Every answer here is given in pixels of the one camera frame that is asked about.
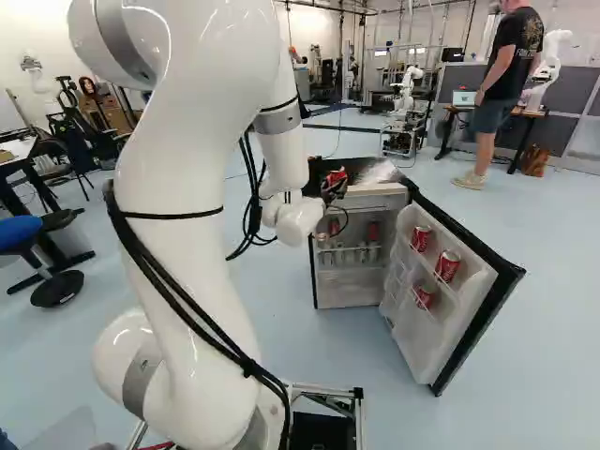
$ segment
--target sneaker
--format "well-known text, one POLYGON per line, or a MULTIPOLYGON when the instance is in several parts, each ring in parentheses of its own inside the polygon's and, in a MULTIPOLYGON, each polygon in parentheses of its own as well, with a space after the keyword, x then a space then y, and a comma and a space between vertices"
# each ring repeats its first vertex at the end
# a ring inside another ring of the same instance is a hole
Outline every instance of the sneaker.
POLYGON ((468 171, 460 178, 453 178, 452 183, 461 188, 481 190, 484 188, 486 178, 488 178, 486 175, 479 176, 473 171, 468 171))

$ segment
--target bag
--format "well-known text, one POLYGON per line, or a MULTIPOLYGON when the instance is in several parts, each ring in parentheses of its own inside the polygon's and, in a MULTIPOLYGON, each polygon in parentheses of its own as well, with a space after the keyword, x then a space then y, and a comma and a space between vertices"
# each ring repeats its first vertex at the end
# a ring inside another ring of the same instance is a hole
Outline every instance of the bag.
POLYGON ((543 177, 549 158, 549 150, 542 150, 536 143, 533 144, 521 157, 521 173, 529 176, 543 177))

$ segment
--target black t-shirt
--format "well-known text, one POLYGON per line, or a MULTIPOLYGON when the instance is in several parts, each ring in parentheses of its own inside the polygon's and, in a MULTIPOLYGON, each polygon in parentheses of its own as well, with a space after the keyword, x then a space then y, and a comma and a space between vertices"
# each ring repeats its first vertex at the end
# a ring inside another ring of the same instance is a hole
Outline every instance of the black t-shirt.
POLYGON ((498 51, 507 45, 516 45, 510 67, 501 78, 486 91, 486 98, 519 98, 527 81, 533 57, 543 50, 544 24, 532 7, 519 7, 504 16, 494 39, 486 75, 498 58, 498 51))

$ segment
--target soda can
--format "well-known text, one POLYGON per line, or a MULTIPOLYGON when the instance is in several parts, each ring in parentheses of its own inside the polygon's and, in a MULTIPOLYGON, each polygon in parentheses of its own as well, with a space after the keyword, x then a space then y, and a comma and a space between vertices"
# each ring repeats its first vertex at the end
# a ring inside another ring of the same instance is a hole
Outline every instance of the soda can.
POLYGON ((379 242, 373 241, 368 244, 368 262, 374 264, 379 259, 379 242))
POLYGON ((367 264, 368 263, 368 248, 366 242, 361 242, 358 244, 359 249, 356 250, 356 259, 359 264, 367 264))
POLYGON ((435 265, 435 274, 446 283, 454 279, 460 267, 460 255, 452 250, 444 250, 435 265))
POLYGON ((369 242, 379 241, 379 222, 369 222, 367 225, 367 240, 369 242))
POLYGON ((329 236, 327 235, 326 232, 318 232, 315 235, 315 240, 317 241, 317 247, 318 248, 327 248, 327 239, 329 239, 329 236))
POLYGON ((334 265, 334 255, 331 251, 324 251, 322 253, 322 265, 325 267, 332 267, 334 265))
POLYGON ((428 248, 431 233, 431 227, 428 225, 417 225, 414 227, 412 230, 412 247, 419 253, 425 253, 425 250, 428 248))
POLYGON ((329 226, 327 230, 329 231, 329 237, 336 237, 339 234, 339 230, 341 227, 339 226, 339 219, 337 217, 331 218, 329 220, 329 226))
POLYGON ((414 293, 416 294, 416 298, 414 299, 416 305, 421 309, 429 310, 435 299, 435 287, 431 284, 422 283, 414 286, 414 293))
POLYGON ((337 266, 344 265, 344 253, 345 253, 345 251, 343 250, 344 243, 337 242, 336 248, 338 248, 338 250, 335 252, 336 253, 336 265, 337 266))
POLYGON ((356 260, 355 256, 356 250, 344 251, 344 262, 346 263, 346 265, 354 265, 356 260))

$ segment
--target gray shorts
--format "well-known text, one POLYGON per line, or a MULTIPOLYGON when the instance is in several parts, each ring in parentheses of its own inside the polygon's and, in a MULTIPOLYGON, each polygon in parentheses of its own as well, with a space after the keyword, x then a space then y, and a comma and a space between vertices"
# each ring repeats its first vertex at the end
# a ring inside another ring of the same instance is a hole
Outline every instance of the gray shorts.
POLYGON ((475 108, 472 116, 471 129, 475 133, 493 134, 498 131, 510 112, 518 103, 518 98, 508 100, 485 99, 480 106, 475 108))

